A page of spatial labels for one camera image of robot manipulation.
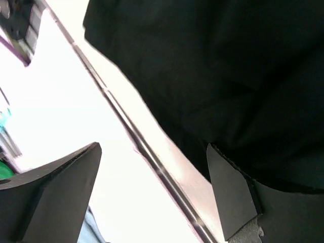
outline black clothing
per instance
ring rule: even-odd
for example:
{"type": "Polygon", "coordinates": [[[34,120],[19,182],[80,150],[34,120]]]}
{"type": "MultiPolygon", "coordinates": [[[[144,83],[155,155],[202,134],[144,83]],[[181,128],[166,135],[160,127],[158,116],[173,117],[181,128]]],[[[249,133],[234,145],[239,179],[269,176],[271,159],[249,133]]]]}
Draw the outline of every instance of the black clothing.
{"type": "Polygon", "coordinates": [[[238,167],[324,188],[324,2],[90,0],[86,39],[208,178],[238,167]]]}

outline green object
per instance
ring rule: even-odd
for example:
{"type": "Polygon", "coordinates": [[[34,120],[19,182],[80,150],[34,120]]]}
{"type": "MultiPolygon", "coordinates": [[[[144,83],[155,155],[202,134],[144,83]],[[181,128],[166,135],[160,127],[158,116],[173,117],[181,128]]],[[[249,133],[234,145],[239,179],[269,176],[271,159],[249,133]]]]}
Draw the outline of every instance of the green object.
{"type": "Polygon", "coordinates": [[[14,173],[8,166],[0,160],[0,180],[14,176],[14,173]]]}

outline metal rail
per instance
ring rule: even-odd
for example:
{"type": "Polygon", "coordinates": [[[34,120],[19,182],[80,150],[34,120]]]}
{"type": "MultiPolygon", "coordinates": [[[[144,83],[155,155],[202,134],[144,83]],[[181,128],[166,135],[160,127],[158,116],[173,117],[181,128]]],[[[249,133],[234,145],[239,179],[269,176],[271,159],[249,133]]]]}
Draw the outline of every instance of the metal rail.
{"type": "MultiPolygon", "coordinates": [[[[43,4],[47,9],[51,10],[51,8],[48,6],[47,3],[43,2],[43,4]]],[[[184,215],[190,222],[193,229],[196,231],[197,235],[204,243],[217,243],[215,237],[212,235],[210,230],[204,224],[203,220],[200,218],[196,209],[192,206],[192,204],[190,203],[190,201],[188,200],[184,192],[181,190],[177,182],[172,178],[170,173],[168,173],[166,168],[163,166],[162,162],[153,152],[151,147],[147,144],[142,134],[139,132],[137,127],[126,115],[126,113],[118,104],[114,96],[110,93],[108,87],[105,85],[105,83],[102,81],[98,73],[92,67],[92,65],[85,57],[81,49],[75,44],[73,38],[64,28],[63,24],[59,21],[59,19],[57,18],[57,16],[52,10],[51,10],[51,14],[54,20],[56,21],[57,25],[59,26],[60,30],[66,37],[67,41],[71,44],[75,53],[79,56],[83,65],[88,70],[89,74],[92,76],[100,92],[105,97],[109,105],[112,107],[112,109],[114,110],[114,112],[116,113],[120,121],[123,123],[125,128],[128,130],[129,134],[132,136],[133,140],[138,146],[139,151],[146,157],[150,166],[154,169],[157,176],[160,178],[162,184],[166,187],[166,189],[173,197],[174,201],[178,204],[179,208],[183,211],[184,215]]]]}

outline white surface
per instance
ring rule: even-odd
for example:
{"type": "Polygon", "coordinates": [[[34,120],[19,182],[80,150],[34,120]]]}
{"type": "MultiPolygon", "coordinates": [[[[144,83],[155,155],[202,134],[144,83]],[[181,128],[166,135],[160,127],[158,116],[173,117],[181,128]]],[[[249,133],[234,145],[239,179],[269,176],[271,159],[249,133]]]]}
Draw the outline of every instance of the white surface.
{"type": "Polygon", "coordinates": [[[105,240],[198,242],[47,12],[37,45],[28,68],[0,47],[20,166],[35,168],[98,141],[103,154],[90,206],[105,240]]]}
{"type": "Polygon", "coordinates": [[[198,210],[218,242],[224,242],[211,184],[160,129],[137,91],[120,70],[85,41],[82,22],[89,0],[47,0],[47,2],[198,210]]]}

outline black fabric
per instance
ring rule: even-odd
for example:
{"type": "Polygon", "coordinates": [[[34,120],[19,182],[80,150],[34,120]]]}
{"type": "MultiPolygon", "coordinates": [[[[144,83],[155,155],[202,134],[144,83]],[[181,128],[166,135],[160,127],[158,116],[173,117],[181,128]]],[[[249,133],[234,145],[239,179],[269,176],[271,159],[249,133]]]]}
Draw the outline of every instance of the black fabric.
{"type": "Polygon", "coordinates": [[[211,142],[324,188],[323,14],[320,0],[90,0],[84,26],[205,177],[211,142]]]}

